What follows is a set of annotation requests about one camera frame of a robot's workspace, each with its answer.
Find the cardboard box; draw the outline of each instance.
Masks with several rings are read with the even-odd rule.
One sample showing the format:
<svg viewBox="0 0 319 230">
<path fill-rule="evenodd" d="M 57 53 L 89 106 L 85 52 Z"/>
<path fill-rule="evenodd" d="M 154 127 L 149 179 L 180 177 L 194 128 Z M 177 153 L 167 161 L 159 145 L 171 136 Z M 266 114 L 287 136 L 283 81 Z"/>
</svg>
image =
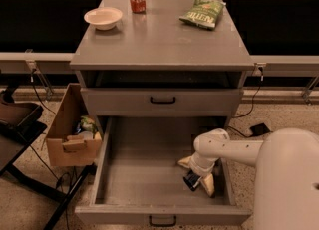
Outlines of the cardboard box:
<svg viewBox="0 0 319 230">
<path fill-rule="evenodd" d="M 67 142 L 81 119 L 87 113 L 79 84 L 69 84 L 57 114 L 49 128 L 46 141 L 51 166 L 91 165 L 101 147 L 101 137 Z"/>
</svg>

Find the speckled floor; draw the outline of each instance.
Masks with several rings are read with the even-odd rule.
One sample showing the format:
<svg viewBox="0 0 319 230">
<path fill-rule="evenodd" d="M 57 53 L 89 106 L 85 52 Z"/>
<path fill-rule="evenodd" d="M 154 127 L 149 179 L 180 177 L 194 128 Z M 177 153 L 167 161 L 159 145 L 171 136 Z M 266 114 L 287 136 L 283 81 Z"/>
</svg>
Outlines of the speckled floor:
<svg viewBox="0 0 319 230">
<path fill-rule="evenodd" d="M 238 114 L 247 113 L 251 108 L 249 95 L 246 96 L 248 100 L 242 103 L 238 109 Z M 245 134 L 249 134 L 249 128 L 252 125 L 264 122 L 271 130 L 275 131 L 285 127 L 298 127 L 304 128 L 316 133 L 319 133 L 319 105 L 317 103 L 312 106 L 303 104 L 298 101 L 296 104 L 293 102 L 286 104 L 266 104 L 255 103 L 253 111 L 250 115 L 233 119 L 230 123 L 231 126 L 237 128 Z M 58 109 L 60 101 L 50 101 L 46 106 L 52 111 Z M 53 114 L 48 110 L 40 119 L 41 122 L 50 126 L 53 119 Z M 228 131 L 232 139 L 242 139 L 232 131 Z M 41 135 L 32 145 L 33 148 L 39 153 L 41 158 L 49 163 L 46 144 L 44 143 L 45 135 Z M 32 149 L 27 149 L 22 156 L 15 162 L 15 165 L 26 175 L 42 181 L 47 185 L 55 187 L 56 179 L 52 176 L 49 170 L 38 159 Z M 234 190 L 235 200 L 239 207 L 253 209 L 253 193 L 254 193 L 254 168 L 228 161 L 230 178 Z M 52 170 L 61 176 L 65 171 L 70 171 L 68 167 L 51 167 Z M 54 229 L 56 230 L 91 230 L 91 229 L 116 229 L 116 230 L 133 230 L 133 229 L 152 229 L 147 226 L 125 226 L 125 225 L 86 225 L 75 214 L 74 209 L 78 204 L 88 204 L 90 199 L 91 188 L 93 185 L 94 177 L 89 176 L 75 198 L 72 200 L 68 207 L 68 221 L 66 214 L 64 214 Z M 1 215 L 1 229 L 43 229 L 51 214 L 57 206 L 56 202 L 30 191 L 20 186 L 16 180 L 8 173 L 5 173 L 0 178 L 0 215 Z M 251 216 L 242 226 L 175 226 L 168 229 L 201 229 L 201 230 L 252 230 Z"/>
</svg>

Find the black table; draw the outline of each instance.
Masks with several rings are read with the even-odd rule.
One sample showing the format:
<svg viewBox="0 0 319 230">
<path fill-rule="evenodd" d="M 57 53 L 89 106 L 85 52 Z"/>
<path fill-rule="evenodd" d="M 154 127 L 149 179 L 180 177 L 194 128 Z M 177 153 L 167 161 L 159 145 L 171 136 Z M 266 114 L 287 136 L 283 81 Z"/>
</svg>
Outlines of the black table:
<svg viewBox="0 0 319 230">
<path fill-rule="evenodd" d="M 49 230 L 53 229 L 55 224 L 58 222 L 59 218 L 76 194 L 84 179 L 94 166 L 88 165 L 83 168 L 76 181 L 70 187 L 68 193 L 61 192 L 23 174 L 17 167 L 13 165 L 13 163 L 45 129 L 46 126 L 43 123 L 35 122 L 33 124 L 32 130 L 28 131 L 27 133 L 28 141 L 26 142 L 19 142 L 10 137 L 6 137 L 0 134 L 0 176 L 7 171 L 12 176 L 14 176 L 21 184 L 59 203 L 59 206 L 53 213 L 51 219 L 44 227 L 44 229 Z"/>
</svg>

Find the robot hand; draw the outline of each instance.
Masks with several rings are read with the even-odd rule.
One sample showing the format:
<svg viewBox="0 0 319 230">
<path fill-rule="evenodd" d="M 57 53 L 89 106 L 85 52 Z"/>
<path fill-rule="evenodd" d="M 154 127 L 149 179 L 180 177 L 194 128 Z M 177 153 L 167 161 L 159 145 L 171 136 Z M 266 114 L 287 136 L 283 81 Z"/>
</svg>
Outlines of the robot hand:
<svg viewBox="0 0 319 230">
<path fill-rule="evenodd" d="M 196 152 L 192 156 L 181 159 L 178 164 L 189 169 L 184 182 L 194 191 L 201 184 L 209 197 L 214 194 L 214 181 L 212 170 L 218 158 L 211 156 L 211 151 L 217 145 L 223 145 L 230 141 L 228 133 L 224 129 L 215 129 L 198 136 L 194 141 Z"/>
</svg>

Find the gray cabinet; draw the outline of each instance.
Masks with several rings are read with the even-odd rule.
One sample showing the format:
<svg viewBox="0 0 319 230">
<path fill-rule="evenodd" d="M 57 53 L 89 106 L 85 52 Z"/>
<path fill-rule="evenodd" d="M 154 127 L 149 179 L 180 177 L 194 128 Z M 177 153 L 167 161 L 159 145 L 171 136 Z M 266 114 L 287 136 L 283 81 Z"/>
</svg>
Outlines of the gray cabinet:
<svg viewBox="0 0 319 230">
<path fill-rule="evenodd" d="M 76 208 L 89 223 L 241 224 L 226 161 L 216 194 L 191 192 L 176 163 L 193 139 L 228 125 L 253 64 L 227 12 L 215 31 L 181 23 L 193 0 L 103 0 L 124 13 L 110 31 L 90 26 L 71 62 L 90 115 L 104 135 L 93 195 Z"/>
</svg>

